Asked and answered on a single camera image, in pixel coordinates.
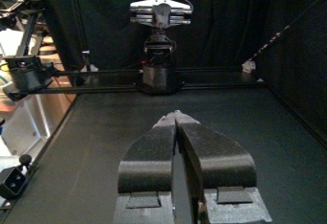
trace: black curtain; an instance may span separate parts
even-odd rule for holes
[[[122,69],[144,59],[150,27],[132,24],[130,4],[140,0],[78,0],[91,62]],[[167,30],[181,67],[241,65],[259,47],[267,0],[190,0],[190,26]],[[72,0],[44,0],[46,19],[63,62],[83,66]]]
[[[257,61],[259,75],[325,140],[327,140],[326,5],[327,0],[270,0],[263,42],[269,41],[290,22],[298,20]]]

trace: silver metal part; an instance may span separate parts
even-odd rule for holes
[[[218,201],[218,190],[205,190],[210,224],[259,224],[273,222],[258,188],[245,188],[245,191],[253,203],[245,201],[245,197],[242,196],[241,203],[233,200],[233,204],[225,204],[225,202],[219,203]],[[237,198],[241,196],[239,191],[225,192],[225,194],[230,195],[225,196],[227,198],[230,198],[233,194],[237,194]]]
[[[165,28],[191,24],[191,20],[186,16],[193,14],[193,7],[173,0],[144,0],[131,3],[131,21],[147,26],[157,26],[159,21],[157,8],[159,6],[170,6]]]

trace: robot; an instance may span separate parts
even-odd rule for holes
[[[147,60],[143,64],[143,78],[136,87],[149,94],[170,94],[181,89],[183,82],[177,75],[174,52],[177,43],[165,30],[170,27],[191,24],[194,6],[175,0],[144,0],[131,3],[131,21],[153,28],[153,34],[144,42]]]

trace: black fabric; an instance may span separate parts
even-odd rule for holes
[[[315,0],[270,0],[263,42]],[[327,138],[327,0],[291,26],[258,59],[259,74]]]
[[[124,68],[144,59],[151,28],[132,24],[130,4],[140,0],[78,0],[91,50],[100,69]],[[183,67],[242,64],[258,49],[267,0],[191,0],[194,22],[167,31]],[[47,23],[63,61],[83,65],[72,0],[44,0]]]

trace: black table surface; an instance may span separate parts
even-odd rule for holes
[[[4,223],[112,223],[119,162],[132,142],[175,110],[238,141],[253,155],[274,223],[327,223],[327,151],[265,88],[155,97],[80,95]]]

